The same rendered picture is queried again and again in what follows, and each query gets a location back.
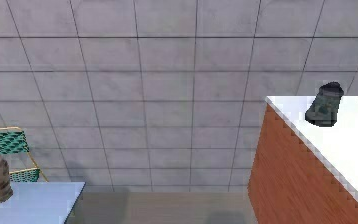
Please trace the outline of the wooden counter white top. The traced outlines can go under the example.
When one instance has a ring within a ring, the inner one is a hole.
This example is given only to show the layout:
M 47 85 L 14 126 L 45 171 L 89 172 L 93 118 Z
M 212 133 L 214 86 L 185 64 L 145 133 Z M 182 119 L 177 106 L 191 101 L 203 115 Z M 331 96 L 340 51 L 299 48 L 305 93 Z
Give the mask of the wooden counter white top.
M 269 96 L 248 196 L 258 224 L 358 224 L 358 96 L 332 127 L 304 119 L 312 96 Z

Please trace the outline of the teal woven chair gold frame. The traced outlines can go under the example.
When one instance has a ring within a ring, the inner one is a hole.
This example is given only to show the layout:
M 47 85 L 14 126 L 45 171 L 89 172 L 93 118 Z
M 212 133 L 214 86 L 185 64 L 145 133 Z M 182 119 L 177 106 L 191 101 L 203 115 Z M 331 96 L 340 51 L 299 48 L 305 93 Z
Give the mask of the teal woven chair gold frame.
M 25 153 L 30 159 L 30 168 L 10 171 L 10 180 L 13 182 L 37 182 L 40 177 L 48 181 L 42 169 L 33 158 L 26 134 L 20 127 L 0 128 L 0 155 Z

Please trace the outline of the dark green jar black lid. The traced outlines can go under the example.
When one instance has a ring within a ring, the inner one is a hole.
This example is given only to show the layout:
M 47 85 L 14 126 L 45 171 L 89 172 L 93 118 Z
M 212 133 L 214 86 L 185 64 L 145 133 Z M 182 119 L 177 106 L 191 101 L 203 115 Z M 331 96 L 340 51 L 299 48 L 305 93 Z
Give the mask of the dark green jar black lid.
M 333 127 L 344 90 L 338 82 L 329 82 L 319 88 L 312 105 L 305 112 L 305 120 L 318 127 Z

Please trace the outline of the pale blue table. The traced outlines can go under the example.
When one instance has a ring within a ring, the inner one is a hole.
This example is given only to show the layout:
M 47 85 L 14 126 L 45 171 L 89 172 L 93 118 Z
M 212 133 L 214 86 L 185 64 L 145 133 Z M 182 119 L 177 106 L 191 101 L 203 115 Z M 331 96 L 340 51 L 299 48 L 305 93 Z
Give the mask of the pale blue table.
M 0 224 L 73 224 L 85 182 L 13 182 Z

